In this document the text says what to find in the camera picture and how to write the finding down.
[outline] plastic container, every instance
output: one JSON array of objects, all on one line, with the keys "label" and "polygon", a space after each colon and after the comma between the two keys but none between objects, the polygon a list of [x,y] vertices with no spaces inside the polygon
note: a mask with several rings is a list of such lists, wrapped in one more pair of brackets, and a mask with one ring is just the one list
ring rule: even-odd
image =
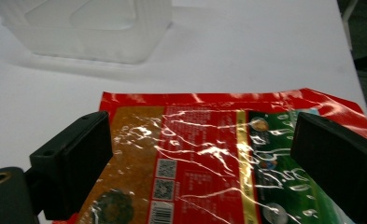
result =
[{"label": "plastic container", "polygon": [[35,54],[140,63],[172,19],[171,0],[0,0],[2,23]]}]

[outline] food package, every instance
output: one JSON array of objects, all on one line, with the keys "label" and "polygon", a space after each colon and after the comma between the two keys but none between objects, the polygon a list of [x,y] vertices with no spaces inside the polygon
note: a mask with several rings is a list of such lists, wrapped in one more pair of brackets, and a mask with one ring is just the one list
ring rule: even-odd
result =
[{"label": "food package", "polygon": [[76,223],[349,223],[290,157],[297,114],[367,137],[352,102],[272,93],[105,92],[114,157]]}]

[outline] barcode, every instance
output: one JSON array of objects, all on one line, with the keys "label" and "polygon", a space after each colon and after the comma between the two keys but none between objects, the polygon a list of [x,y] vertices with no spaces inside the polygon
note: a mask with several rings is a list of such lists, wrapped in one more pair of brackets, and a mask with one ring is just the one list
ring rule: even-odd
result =
[{"label": "barcode", "polygon": [[174,179],[176,176],[176,165],[177,161],[158,159],[156,176]]},{"label": "barcode", "polygon": [[174,205],[172,203],[152,202],[149,224],[172,224]]}]

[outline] round logo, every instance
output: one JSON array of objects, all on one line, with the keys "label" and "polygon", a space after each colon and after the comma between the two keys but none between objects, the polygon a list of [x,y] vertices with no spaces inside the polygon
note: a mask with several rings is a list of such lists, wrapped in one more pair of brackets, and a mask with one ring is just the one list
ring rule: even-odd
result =
[{"label": "round logo", "polygon": [[262,214],[271,224],[288,223],[288,214],[286,213],[286,210],[277,203],[266,204],[262,209]]},{"label": "round logo", "polygon": [[254,118],[250,121],[250,127],[258,132],[266,132],[269,130],[268,122],[265,119]]},{"label": "round logo", "polygon": [[262,169],[274,170],[278,162],[270,154],[259,154],[259,164],[258,166]]}]

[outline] plastic wrap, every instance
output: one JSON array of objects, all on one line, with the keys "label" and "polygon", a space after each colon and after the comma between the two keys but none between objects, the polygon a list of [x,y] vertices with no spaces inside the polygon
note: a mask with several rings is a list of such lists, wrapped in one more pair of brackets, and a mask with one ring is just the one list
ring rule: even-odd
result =
[{"label": "plastic wrap", "polygon": [[77,223],[349,223],[289,156],[297,113],[367,137],[349,101],[302,89],[104,93],[114,157]]}]

